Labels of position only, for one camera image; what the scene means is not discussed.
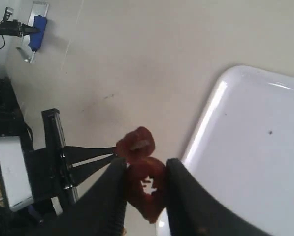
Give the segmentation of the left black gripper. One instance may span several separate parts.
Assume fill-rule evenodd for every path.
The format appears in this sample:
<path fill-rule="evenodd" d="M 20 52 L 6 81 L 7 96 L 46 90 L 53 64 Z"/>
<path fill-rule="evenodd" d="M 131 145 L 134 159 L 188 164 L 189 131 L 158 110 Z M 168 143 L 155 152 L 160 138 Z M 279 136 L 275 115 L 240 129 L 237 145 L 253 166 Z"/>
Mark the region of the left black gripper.
<path fill-rule="evenodd" d="M 33 200 L 32 209 L 41 215 L 48 213 L 56 215 L 51 201 L 56 198 L 61 210 L 70 208 L 77 200 L 76 187 L 104 166 L 110 164 L 117 156 L 115 147 L 89 148 L 66 146 L 58 109 L 41 112 L 44 128 L 45 147 L 33 148 L 33 133 L 25 124 L 25 132 L 21 134 L 21 144 L 24 151 L 29 182 Z M 76 164 L 102 157 L 70 169 L 68 164 Z"/>

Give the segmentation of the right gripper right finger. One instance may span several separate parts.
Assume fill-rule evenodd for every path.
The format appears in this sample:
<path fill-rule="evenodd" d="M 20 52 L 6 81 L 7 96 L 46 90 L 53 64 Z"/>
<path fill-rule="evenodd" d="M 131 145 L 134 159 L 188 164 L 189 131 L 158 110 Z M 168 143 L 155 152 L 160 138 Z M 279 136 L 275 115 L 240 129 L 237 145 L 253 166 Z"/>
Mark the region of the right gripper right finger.
<path fill-rule="evenodd" d="M 173 236 L 266 236 L 213 198 L 176 158 L 166 162 L 166 210 Z"/>

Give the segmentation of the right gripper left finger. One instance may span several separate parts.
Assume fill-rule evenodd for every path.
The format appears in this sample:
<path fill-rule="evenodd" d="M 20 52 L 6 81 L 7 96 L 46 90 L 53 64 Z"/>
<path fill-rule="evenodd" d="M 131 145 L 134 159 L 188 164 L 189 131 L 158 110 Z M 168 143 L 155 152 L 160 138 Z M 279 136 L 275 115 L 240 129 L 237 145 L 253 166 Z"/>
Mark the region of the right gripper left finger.
<path fill-rule="evenodd" d="M 122 158 L 111 162 L 94 185 L 56 220 L 38 229 L 39 236 L 121 236 L 126 200 Z"/>

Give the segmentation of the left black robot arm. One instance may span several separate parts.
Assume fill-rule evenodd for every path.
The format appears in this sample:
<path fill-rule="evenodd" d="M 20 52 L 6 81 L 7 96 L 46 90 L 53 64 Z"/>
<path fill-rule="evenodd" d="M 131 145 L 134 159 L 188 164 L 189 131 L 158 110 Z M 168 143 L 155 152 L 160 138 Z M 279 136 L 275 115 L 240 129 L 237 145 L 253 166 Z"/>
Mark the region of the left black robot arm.
<path fill-rule="evenodd" d="M 77 186 L 116 157 L 113 147 L 67 146 L 59 110 L 41 114 L 45 147 L 34 149 L 11 82 L 0 79 L 0 207 L 10 215 L 52 198 L 68 209 Z"/>

